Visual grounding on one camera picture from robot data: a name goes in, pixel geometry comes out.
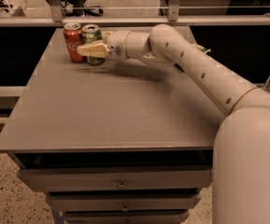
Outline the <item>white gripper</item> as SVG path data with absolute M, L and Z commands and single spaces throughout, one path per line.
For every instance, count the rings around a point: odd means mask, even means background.
M 107 38 L 107 44 L 102 40 L 83 44 L 77 47 L 77 52 L 81 56 L 105 58 L 108 54 L 117 60 L 127 60 L 126 41 L 129 31 L 119 30 L 103 31 L 103 38 Z

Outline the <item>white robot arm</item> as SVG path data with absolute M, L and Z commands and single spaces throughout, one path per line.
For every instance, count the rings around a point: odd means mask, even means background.
M 138 59 L 153 67 L 178 64 L 222 112 L 213 152 L 213 224 L 270 224 L 270 93 L 159 24 L 146 35 L 110 32 L 78 54 Z

